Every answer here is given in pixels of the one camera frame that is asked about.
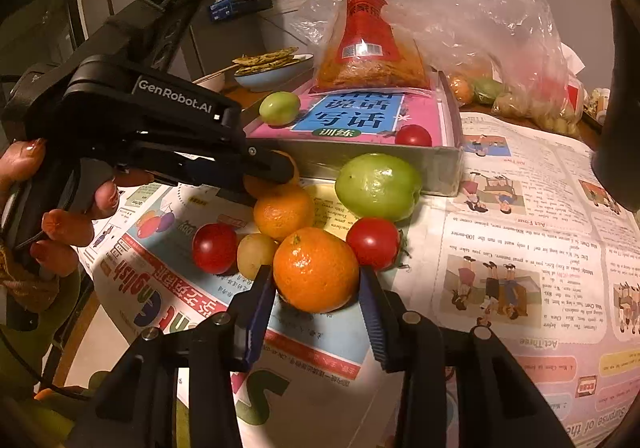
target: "blue label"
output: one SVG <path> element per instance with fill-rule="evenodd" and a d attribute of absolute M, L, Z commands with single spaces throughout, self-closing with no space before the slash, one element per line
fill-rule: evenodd
<path fill-rule="evenodd" d="M 293 131 L 322 128 L 354 129 L 362 134 L 393 131 L 402 104 L 402 94 L 355 92 L 325 96 Z"/>

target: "hand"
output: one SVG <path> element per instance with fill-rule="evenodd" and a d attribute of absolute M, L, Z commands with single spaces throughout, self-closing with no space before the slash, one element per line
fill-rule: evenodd
<path fill-rule="evenodd" d="M 26 181 L 40 168 L 45 155 L 45 140 L 12 143 L 0 157 L 0 208 L 9 197 L 16 181 Z M 88 246 L 94 238 L 95 219 L 111 217 L 120 202 L 119 186 L 151 183 L 153 175 L 143 170 L 116 173 L 113 181 L 101 184 L 95 191 L 94 203 L 84 214 L 54 209 L 42 216 L 42 231 L 48 239 L 33 243 L 31 256 L 49 271 L 66 277 L 78 267 L 78 254 L 71 246 Z"/>

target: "flatbread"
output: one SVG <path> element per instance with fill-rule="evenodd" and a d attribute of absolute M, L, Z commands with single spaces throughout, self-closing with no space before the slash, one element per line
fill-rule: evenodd
<path fill-rule="evenodd" d="M 240 58 L 233 59 L 232 62 L 245 67 L 262 66 L 263 64 L 270 64 L 286 56 L 293 55 L 297 50 L 297 47 L 291 46 L 283 50 L 273 51 L 273 53 L 259 54 L 258 56 L 241 56 Z"/>
<path fill-rule="evenodd" d="M 236 70 L 235 76 L 245 76 L 247 74 L 254 74 L 271 69 L 277 69 L 278 67 L 290 66 L 291 64 L 295 64 L 297 62 L 301 62 L 301 60 L 299 58 L 293 58 L 293 55 L 289 55 L 268 64 L 261 64 L 260 66 L 241 67 Z"/>

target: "balloon illustration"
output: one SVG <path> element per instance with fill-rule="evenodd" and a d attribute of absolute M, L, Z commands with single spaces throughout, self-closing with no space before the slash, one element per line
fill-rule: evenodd
<path fill-rule="evenodd" d="M 151 219 L 147 219 L 140 228 L 138 228 L 138 238 L 146 239 L 150 235 L 156 232 L 160 225 L 161 217 L 155 216 Z"/>
<path fill-rule="evenodd" d="M 148 212 L 146 212 L 140 219 L 138 219 L 138 221 L 136 222 L 136 225 L 138 227 L 142 226 L 144 223 L 146 223 L 149 219 L 153 218 L 156 216 L 156 212 L 153 210 L 149 210 Z"/>
<path fill-rule="evenodd" d="M 173 212 L 167 212 L 160 218 L 160 224 L 156 232 L 165 232 L 175 223 L 175 215 Z"/>

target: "blue bowl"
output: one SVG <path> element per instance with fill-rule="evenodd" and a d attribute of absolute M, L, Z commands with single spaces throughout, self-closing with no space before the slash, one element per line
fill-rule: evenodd
<path fill-rule="evenodd" d="M 273 91 L 292 78 L 311 69 L 314 66 L 313 57 L 312 54 L 296 54 L 294 58 L 299 58 L 301 61 L 295 64 L 242 76 L 234 75 L 234 78 L 242 87 L 249 89 L 251 92 Z"/>

